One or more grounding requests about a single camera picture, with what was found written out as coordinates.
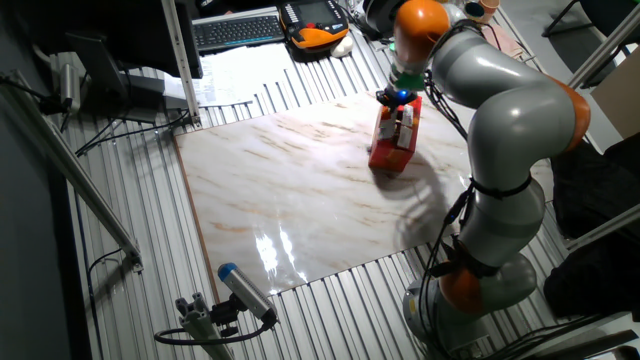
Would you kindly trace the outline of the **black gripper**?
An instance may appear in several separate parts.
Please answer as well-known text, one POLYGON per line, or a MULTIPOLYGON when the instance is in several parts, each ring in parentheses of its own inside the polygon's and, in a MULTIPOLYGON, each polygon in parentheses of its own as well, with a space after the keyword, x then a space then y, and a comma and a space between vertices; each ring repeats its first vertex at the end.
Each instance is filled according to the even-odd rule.
POLYGON ((395 90, 394 88, 385 88, 375 93, 376 100, 388 108, 397 108, 404 106, 417 98, 417 94, 406 89, 395 90))

